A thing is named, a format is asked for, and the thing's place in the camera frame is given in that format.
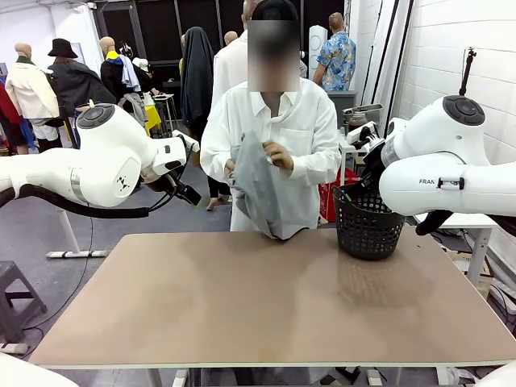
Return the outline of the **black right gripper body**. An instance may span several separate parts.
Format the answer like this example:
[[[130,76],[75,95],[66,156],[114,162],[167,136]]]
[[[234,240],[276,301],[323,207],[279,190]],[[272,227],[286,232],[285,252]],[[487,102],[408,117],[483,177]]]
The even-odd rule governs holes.
[[[381,174],[385,171],[385,166],[381,159],[384,146],[385,141],[378,143],[364,157],[365,168],[360,176],[361,184],[377,184],[379,182]]]

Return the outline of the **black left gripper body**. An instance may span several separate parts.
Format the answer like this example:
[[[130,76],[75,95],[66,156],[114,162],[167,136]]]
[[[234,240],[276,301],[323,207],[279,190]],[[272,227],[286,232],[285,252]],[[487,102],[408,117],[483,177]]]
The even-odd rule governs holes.
[[[179,174],[176,171],[170,171],[165,175],[162,175],[150,181],[149,179],[143,179],[143,183],[151,190],[155,192],[162,192],[167,194],[176,194],[185,189],[185,184],[181,182]]]

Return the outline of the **person's left hand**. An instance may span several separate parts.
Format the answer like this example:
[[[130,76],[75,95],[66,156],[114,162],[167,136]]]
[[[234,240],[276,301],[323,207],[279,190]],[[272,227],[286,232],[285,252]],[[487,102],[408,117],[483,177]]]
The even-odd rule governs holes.
[[[263,148],[272,165],[289,175],[292,174],[293,158],[283,145],[269,140],[263,143]]]

